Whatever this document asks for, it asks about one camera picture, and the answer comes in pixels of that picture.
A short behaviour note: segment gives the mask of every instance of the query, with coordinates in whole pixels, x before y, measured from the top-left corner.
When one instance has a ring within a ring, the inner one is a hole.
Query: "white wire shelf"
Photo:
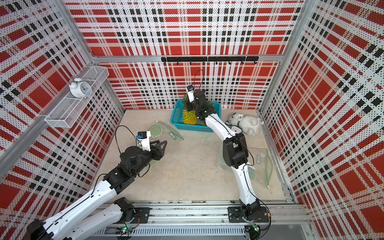
[[[99,89],[100,85],[109,76],[106,67],[91,66],[85,67],[82,80],[87,82],[92,89],[92,94],[88,97],[76,98],[69,92],[48,114],[45,121],[51,127],[71,128],[80,114],[93,97],[94,93]]]

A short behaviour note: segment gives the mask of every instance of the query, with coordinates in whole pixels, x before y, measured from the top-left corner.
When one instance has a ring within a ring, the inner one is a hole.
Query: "pineapple crown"
[[[184,105],[182,107],[183,110],[187,110],[187,105],[186,105],[187,101],[189,101],[188,94],[185,94],[183,99],[181,100],[181,102]],[[214,104],[211,101],[207,101],[207,104],[208,104],[208,108],[215,110]]]

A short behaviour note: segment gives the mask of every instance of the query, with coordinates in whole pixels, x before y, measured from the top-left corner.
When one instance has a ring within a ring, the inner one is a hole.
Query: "blue plastic basket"
[[[218,117],[221,118],[221,104],[217,102],[211,103],[213,103]],[[197,125],[184,124],[182,107],[184,107],[184,104],[181,100],[178,100],[173,108],[172,116],[170,117],[171,124],[175,125],[177,129],[197,132],[214,132],[210,127],[199,125],[200,120],[198,120]]]

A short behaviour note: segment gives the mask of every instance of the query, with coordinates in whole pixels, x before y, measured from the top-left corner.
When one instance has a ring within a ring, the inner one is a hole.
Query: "perforated panel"
[[[88,63],[54,1],[0,3],[0,155]]]
[[[65,0],[96,56],[280,54],[304,1]]]
[[[384,1],[317,1],[265,117],[321,238],[384,237]]]
[[[37,136],[1,180],[0,239],[22,239],[33,219],[87,192],[121,117],[101,86],[72,128],[47,127]]]
[[[254,63],[106,63],[109,81],[126,109],[173,108],[186,86],[207,90],[222,108],[257,109],[277,62]],[[202,69],[208,78],[199,71]]]

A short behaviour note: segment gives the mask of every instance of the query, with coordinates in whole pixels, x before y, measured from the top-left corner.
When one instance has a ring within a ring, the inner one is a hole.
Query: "pineapple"
[[[195,125],[197,123],[197,116],[195,110],[192,110],[190,112],[187,111],[187,106],[185,103],[188,101],[188,95],[184,95],[183,100],[181,102],[184,104],[183,106],[183,123],[184,124],[190,124]]]

